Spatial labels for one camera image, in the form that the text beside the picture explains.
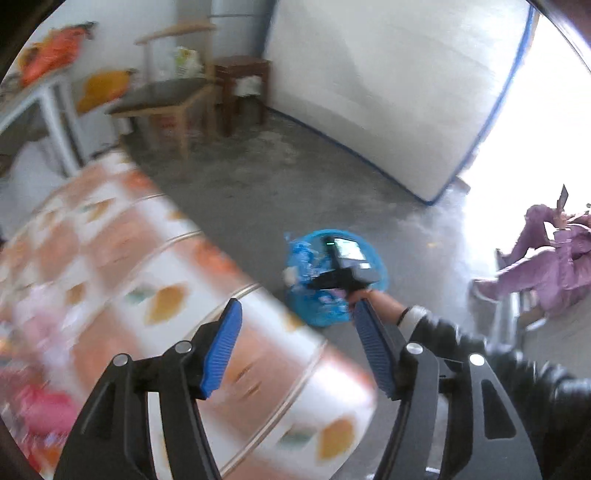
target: blue trim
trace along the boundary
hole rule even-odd
[[[513,82],[513,78],[515,77],[517,70],[519,70],[519,67],[521,67],[521,64],[523,63],[523,59],[525,57],[525,52],[527,50],[527,46],[528,46],[531,36],[532,36],[532,28],[533,28],[533,24],[534,24],[535,12],[536,12],[535,8],[530,5],[530,9],[529,9],[528,15],[527,15],[527,20],[525,22],[525,28],[523,31],[523,35],[521,36],[521,40],[519,41],[519,46],[517,47],[517,53],[515,55],[515,59],[513,60],[513,65],[511,66],[511,70],[509,71],[509,76],[508,76],[505,84],[503,85],[503,89],[501,90],[499,97],[497,98],[494,106],[492,107],[492,110],[491,110],[489,116],[487,117],[484,125],[482,126],[482,128],[478,132],[476,139],[472,143],[472,146],[470,147],[470,150],[468,151],[468,153],[464,156],[463,160],[457,166],[457,168],[453,172],[452,176],[450,177],[449,181],[444,185],[444,187],[441,189],[441,191],[437,195],[435,195],[435,197],[432,200],[422,199],[421,197],[419,197],[415,193],[411,192],[408,188],[406,188],[402,183],[400,183],[398,180],[396,180],[389,173],[386,173],[381,168],[379,168],[377,165],[375,165],[370,160],[365,158],[363,155],[357,153],[355,150],[352,150],[351,148],[347,147],[346,145],[343,145],[338,140],[335,140],[334,138],[329,137],[328,135],[321,132],[317,128],[311,127],[310,125],[304,123],[301,120],[298,120],[297,118],[292,117],[291,115],[288,115],[287,113],[280,112],[279,110],[275,110],[274,108],[271,108],[271,107],[268,107],[268,109],[275,112],[275,113],[278,113],[279,115],[281,115],[285,118],[288,118],[289,120],[291,120],[299,125],[302,125],[303,127],[306,127],[309,130],[312,130],[317,135],[325,138],[326,140],[330,141],[334,145],[337,145],[338,147],[342,148],[343,150],[347,151],[348,153],[354,155],[358,159],[367,163],[372,168],[374,168],[375,170],[380,172],[388,180],[393,181],[397,186],[399,186],[400,188],[402,188],[403,190],[408,192],[410,195],[412,195],[419,202],[421,202],[427,206],[435,205],[441,199],[441,196],[443,195],[443,193],[445,193],[445,191],[450,186],[450,184],[453,182],[453,180],[456,178],[456,175],[458,173],[460,173],[461,170],[466,166],[466,164],[468,163],[468,161],[472,157],[474,150],[478,148],[478,145],[480,145],[480,143],[486,138],[486,136],[491,131],[491,129],[495,123],[496,117],[498,116],[499,112],[501,111],[501,107],[503,106],[503,103],[505,102],[507,91],[509,91],[509,87],[511,86],[511,83]]]

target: purple pants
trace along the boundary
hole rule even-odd
[[[589,286],[565,290],[558,283],[558,255],[544,227],[544,216],[535,208],[528,210],[525,227],[506,262],[509,265],[498,274],[498,294],[533,289],[539,298],[540,306],[548,314],[557,314],[566,307],[581,300],[590,290]],[[524,258],[528,249],[534,248],[531,258]]]

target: gray floor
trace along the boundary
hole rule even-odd
[[[389,292],[400,301],[502,337],[491,306],[467,294],[472,276],[494,272],[494,259],[486,241],[469,241],[465,235],[467,196],[460,186],[451,185],[436,206],[425,207],[360,159],[281,116],[271,115],[264,127],[253,125],[248,116],[241,122],[232,138],[194,144],[188,164],[178,159],[174,144],[150,151],[137,134],[126,143],[134,160],[181,210],[278,298],[285,236],[345,229],[378,250],[388,267]],[[351,325],[323,333],[367,366]],[[443,405],[440,410],[432,466],[442,449]],[[381,396],[367,435],[336,479],[359,480],[375,472],[394,417],[394,404]]]

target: purple garment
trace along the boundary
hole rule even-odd
[[[587,223],[588,216],[576,222]],[[581,300],[591,290],[591,229],[579,223],[569,223],[550,241],[544,222],[554,225],[554,210],[546,205],[534,205],[527,210],[525,226],[511,253],[509,266],[498,274],[498,293],[532,288],[540,306],[547,314],[557,314]],[[531,258],[524,258],[534,248]]]

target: wooden chair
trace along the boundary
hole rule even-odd
[[[114,118],[133,116],[174,115],[181,156],[189,159],[189,139],[187,138],[187,109],[197,100],[205,103],[205,134],[211,140],[215,134],[215,86],[216,77],[212,63],[211,35],[216,26],[208,21],[179,24],[159,32],[146,35],[135,41],[144,46],[144,68],[148,84],[125,95],[110,109]],[[178,37],[188,33],[203,32],[206,36],[201,58],[204,65],[203,77],[172,79],[152,82],[152,40]]]

